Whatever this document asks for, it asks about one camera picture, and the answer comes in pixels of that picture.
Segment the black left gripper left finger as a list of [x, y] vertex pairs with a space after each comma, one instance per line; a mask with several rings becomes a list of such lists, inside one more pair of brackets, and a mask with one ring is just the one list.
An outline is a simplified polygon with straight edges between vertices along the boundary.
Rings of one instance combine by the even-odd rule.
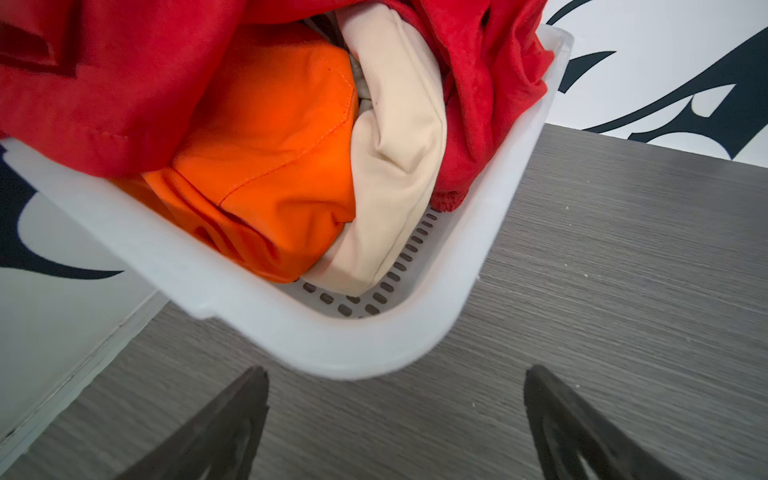
[[269, 376], [251, 367], [120, 479], [247, 479], [269, 406]]

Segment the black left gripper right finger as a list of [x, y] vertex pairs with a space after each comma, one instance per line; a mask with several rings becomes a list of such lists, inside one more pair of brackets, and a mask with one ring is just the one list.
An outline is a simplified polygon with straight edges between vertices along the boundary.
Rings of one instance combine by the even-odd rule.
[[526, 371], [524, 404], [546, 479], [680, 479], [543, 365]]

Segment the red shorts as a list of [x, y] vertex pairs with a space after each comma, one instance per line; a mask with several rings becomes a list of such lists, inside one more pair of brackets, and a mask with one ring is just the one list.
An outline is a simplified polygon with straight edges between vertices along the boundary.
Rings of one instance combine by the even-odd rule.
[[[1, 133], [82, 173], [166, 165], [242, 24], [283, 24], [337, 1], [5, 1]], [[458, 208], [513, 123], [547, 91], [541, 1], [394, 1], [437, 57], [448, 144], [431, 197]]]

